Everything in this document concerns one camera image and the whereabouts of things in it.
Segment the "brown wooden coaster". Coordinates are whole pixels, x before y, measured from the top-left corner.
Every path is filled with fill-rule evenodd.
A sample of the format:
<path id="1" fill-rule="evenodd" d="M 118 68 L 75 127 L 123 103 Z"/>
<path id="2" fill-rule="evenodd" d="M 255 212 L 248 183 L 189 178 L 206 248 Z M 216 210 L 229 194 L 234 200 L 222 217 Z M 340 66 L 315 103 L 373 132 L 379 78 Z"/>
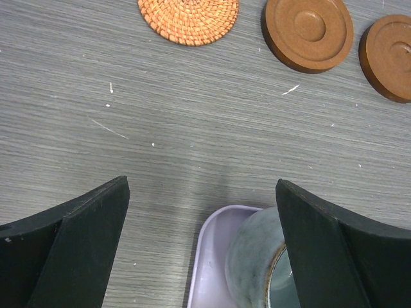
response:
<path id="1" fill-rule="evenodd" d="M 363 33 L 358 57 L 364 76 L 382 96 L 410 102 L 410 17 L 386 15 Z"/>
<path id="2" fill-rule="evenodd" d="M 353 22 L 343 1 L 269 0 L 261 29 L 277 59 L 302 73 L 334 68 L 353 45 Z"/>

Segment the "grey-green ceramic mug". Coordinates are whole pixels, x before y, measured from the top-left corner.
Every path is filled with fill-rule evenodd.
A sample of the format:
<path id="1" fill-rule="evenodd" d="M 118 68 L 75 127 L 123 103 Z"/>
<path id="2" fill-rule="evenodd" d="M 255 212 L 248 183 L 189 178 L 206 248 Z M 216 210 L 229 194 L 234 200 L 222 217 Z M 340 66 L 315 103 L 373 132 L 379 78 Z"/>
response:
<path id="1" fill-rule="evenodd" d="M 300 306 L 275 207 L 242 223 L 225 258 L 225 277 L 238 307 Z"/>

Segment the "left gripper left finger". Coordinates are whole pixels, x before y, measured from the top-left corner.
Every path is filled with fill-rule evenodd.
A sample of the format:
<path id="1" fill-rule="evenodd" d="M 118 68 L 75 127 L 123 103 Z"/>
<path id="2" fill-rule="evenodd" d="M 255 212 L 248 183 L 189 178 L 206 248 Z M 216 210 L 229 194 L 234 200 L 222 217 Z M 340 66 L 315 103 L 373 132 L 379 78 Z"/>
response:
<path id="1" fill-rule="evenodd" d="M 1 225 L 1 307 L 101 307 L 129 199 L 119 176 Z"/>

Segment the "woven rattan coaster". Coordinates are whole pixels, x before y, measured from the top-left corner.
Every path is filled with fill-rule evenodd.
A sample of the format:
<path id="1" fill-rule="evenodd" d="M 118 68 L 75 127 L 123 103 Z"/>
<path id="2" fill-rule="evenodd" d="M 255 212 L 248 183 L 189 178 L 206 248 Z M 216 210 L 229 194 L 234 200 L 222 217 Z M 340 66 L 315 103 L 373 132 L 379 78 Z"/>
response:
<path id="1" fill-rule="evenodd" d="M 137 0 L 149 27 L 185 46 L 203 46 L 227 34 L 237 20 L 238 0 Z"/>

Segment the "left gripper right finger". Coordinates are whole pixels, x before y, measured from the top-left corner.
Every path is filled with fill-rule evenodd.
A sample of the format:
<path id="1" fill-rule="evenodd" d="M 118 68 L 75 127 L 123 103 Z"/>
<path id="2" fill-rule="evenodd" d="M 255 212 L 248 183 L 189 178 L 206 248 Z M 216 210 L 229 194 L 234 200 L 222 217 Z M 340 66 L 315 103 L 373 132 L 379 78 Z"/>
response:
<path id="1" fill-rule="evenodd" d="M 410 231 L 287 180 L 277 209 L 301 307 L 410 307 Z"/>

